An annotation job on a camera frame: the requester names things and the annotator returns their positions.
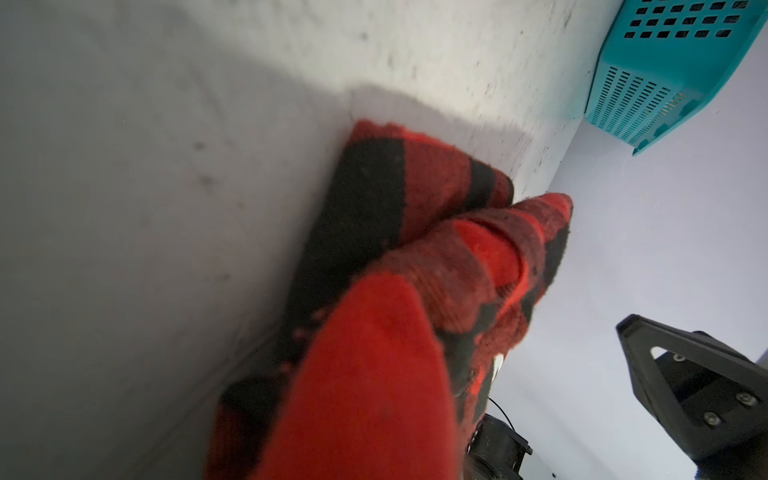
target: basket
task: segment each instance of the basket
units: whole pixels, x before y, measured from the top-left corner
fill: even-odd
[[[585,117],[637,155],[723,87],[768,0],[625,0],[603,44]]]

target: screw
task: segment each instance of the screw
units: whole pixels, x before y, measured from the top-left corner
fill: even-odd
[[[736,400],[741,402],[745,407],[754,407],[757,405],[757,399],[747,392],[737,393]]]
[[[723,423],[723,420],[719,416],[717,416],[717,414],[715,412],[706,412],[706,413],[704,413],[704,421],[710,427],[716,427],[720,423]]]

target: thin black wire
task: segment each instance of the thin black wire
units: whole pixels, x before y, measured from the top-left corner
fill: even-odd
[[[492,401],[493,404],[496,405],[496,408],[502,411],[502,415],[504,416],[505,419],[507,419],[507,423],[509,424],[510,428],[512,428],[512,431],[517,432],[517,430],[515,430],[515,427],[512,426],[512,422],[509,421],[509,417],[507,417],[507,414],[504,413],[504,409],[498,406],[498,403],[494,402],[494,400],[491,397],[488,397],[488,400]]]

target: folded cloth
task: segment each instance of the folded cloth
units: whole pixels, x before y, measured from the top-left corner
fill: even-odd
[[[260,478],[457,478],[494,361],[527,331],[568,237],[570,198],[509,207],[513,193],[454,147],[359,122],[290,289],[281,373],[224,393],[207,478],[244,478],[262,454]]]

